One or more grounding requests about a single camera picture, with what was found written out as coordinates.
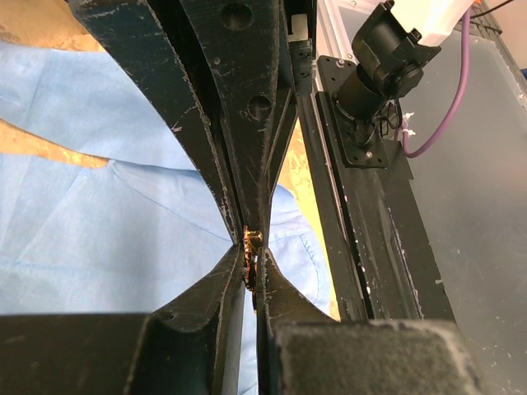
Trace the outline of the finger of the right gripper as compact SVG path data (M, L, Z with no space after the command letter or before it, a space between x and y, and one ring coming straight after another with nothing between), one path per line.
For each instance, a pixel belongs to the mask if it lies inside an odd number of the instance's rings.
M212 192L231 240L240 218L215 147L211 119L184 67L175 33L185 15L172 1L71 1L75 18L144 94Z
M206 154L190 157L216 199L228 235L268 224L264 180L277 111L281 1L183 1L202 70L191 76L204 117Z

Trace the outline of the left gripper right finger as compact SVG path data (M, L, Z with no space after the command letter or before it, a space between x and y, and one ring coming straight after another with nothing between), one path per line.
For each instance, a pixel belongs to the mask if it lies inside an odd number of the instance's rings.
M338 322L260 251L256 275L261 394L480 394L459 329L438 320Z

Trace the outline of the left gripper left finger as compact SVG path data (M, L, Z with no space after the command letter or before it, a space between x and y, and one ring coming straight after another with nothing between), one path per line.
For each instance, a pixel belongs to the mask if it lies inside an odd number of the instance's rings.
M2 393L236 393L244 262L242 246L231 246L150 314L2 317Z

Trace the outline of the silver leaf brooch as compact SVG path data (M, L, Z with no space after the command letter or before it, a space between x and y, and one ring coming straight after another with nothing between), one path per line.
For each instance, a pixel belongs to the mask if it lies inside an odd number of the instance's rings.
M246 289L251 293L253 311L257 313L257 293L256 277L258 271L259 247L262 245L264 237L260 230L250 230L247 225L243 229L244 246L244 282Z

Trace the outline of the blue button shirt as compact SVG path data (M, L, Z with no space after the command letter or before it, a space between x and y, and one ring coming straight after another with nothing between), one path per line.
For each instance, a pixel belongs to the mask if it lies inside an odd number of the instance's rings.
M105 159L89 168L2 153L1 319L150 314L236 245L203 176L108 54L2 43L1 118ZM284 277L328 313L322 249L283 187L262 234L259 258L270 249ZM258 393L258 377L257 314L245 287L234 394Z

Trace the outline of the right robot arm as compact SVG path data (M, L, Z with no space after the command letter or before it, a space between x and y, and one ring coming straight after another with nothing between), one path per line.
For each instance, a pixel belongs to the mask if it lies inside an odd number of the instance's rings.
M440 52L432 31L464 5L383 1L352 59L316 52L314 1L71 1L74 17L174 133L235 244L267 233L296 119L319 114L335 170L385 168L399 101Z

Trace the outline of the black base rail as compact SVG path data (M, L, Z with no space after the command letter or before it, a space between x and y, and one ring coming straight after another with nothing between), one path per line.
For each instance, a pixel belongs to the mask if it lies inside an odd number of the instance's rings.
M315 29L315 80L300 121L334 308L343 321L453 320L412 171L392 138L399 103L358 71L333 8L319 7Z

